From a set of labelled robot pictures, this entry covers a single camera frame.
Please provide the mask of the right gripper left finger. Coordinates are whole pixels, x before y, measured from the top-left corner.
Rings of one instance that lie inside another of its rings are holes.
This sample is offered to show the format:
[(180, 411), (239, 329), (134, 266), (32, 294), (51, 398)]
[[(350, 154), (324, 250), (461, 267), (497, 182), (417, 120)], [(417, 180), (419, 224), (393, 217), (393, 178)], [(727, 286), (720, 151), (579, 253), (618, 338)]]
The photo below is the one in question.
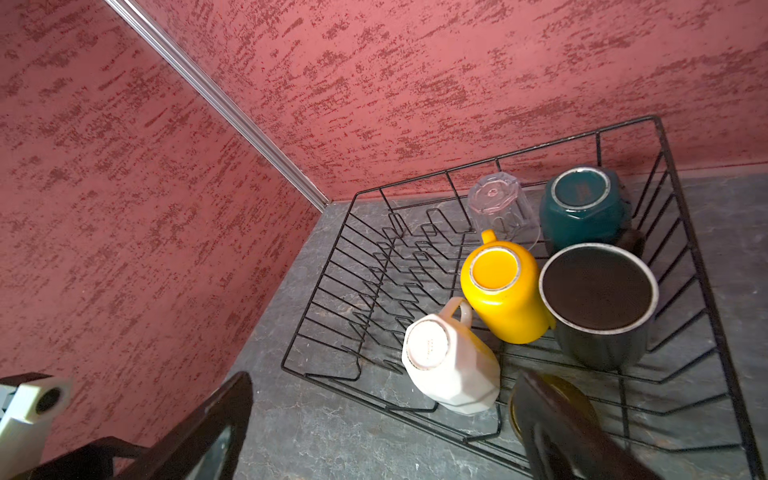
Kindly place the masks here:
[(13, 479), (231, 479), (252, 404), (241, 371), (151, 447), (103, 437)]

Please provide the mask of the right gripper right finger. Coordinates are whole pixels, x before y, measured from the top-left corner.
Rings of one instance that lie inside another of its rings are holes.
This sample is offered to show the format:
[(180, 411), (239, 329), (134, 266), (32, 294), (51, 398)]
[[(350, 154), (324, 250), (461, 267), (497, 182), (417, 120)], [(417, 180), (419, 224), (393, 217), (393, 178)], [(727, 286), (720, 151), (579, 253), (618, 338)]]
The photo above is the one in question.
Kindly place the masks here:
[(511, 407), (534, 479), (657, 479), (537, 373), (523, 370)]

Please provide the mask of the olive green glass cup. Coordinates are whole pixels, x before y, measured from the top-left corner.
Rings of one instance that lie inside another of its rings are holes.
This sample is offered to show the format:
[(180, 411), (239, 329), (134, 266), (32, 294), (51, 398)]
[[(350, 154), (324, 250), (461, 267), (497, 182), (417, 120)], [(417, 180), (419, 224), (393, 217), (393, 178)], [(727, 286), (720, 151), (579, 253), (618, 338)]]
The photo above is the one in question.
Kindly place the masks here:
[[(594, 424), (597, 427), (600, 426), (599, 417), (594, 407), (592, 406), (592, 403), (590, 402), (588, 397), (585, 394), (583, 394), (576, 386), (554, 375), (540, 373), (539, 376), (553, 390), (555, 390), (560, 396), (562, 396), (565, 400), (567, 400), (576, 410), (578, 410), (585, 418), (587, 418), (592, 424)], [(516, 382), (514, 387), (512, 388), (510, 399), (508, 402), (508, 409), (509, 409), (510, 425), (512, 426), (512, 429), (518, 441), (520, 443), (523, 443), (522, 432), (518, 424), (518, 419), (516, 415), (516, 407), (514, 406), (514, 399), (517, 394), (519, 384), (520, 382)]]

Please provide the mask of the white ceramic mug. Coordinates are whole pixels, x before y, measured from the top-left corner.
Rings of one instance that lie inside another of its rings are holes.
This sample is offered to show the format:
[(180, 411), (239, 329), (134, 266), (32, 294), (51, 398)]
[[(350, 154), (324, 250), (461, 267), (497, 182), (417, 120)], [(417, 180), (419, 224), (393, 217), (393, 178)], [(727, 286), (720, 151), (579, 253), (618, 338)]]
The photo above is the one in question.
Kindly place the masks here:
[(401, 353), (409, 378), (424, 395), (465, 416), (491, 409), (501, 381), (495, 354), (471, 324), (471, 305), (453, 297), (440, 312), (407, 328)]

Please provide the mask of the black mug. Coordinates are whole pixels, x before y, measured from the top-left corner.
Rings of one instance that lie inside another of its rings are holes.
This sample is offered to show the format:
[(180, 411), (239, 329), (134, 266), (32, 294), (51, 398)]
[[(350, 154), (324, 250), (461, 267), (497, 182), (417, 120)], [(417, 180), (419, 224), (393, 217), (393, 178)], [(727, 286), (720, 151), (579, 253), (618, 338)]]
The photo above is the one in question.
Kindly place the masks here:
[(660, 292), (638, 256), (604, 243), (581, 243), (552, 255), (539, 277), (564, 354), (600, 371), (623, 370), (646, 354)]

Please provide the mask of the yellow mug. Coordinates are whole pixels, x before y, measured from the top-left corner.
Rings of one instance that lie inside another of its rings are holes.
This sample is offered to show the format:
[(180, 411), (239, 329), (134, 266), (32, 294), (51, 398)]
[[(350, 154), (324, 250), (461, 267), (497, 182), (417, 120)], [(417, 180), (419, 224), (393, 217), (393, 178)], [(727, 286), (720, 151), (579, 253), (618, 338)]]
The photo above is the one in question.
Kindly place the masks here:
[(482, 245), (462, 265), (464, 297), (498, 339), (529, 344), (554, 328), (555, 320), (541, 298), (540, 268), (524, 247), (482, 232)]

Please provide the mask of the dark green ceramic mug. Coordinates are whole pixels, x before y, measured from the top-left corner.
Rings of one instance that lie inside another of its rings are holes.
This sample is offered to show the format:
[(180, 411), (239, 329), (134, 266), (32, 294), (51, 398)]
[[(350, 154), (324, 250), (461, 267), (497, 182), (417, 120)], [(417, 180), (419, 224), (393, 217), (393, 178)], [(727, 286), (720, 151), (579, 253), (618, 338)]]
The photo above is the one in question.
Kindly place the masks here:
[(615, 171), (577, 166), (545, 186), (539, 217), (545, 248), (553, 255), (581, 243), (605, 243), (640, 257), (645, 235), (631, 226), (632, 204)]

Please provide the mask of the clear glass cup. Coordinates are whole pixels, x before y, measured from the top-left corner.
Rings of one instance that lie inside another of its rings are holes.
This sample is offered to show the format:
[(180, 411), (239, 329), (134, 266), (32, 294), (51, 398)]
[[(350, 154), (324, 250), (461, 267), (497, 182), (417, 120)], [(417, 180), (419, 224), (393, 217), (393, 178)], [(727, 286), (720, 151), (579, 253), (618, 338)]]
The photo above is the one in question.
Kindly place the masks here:
[(468, 194), (470, 218), (479, 234), (531, 249), (539, 240), (538, 218), (516, 177), (498, 172), (480, 178)]

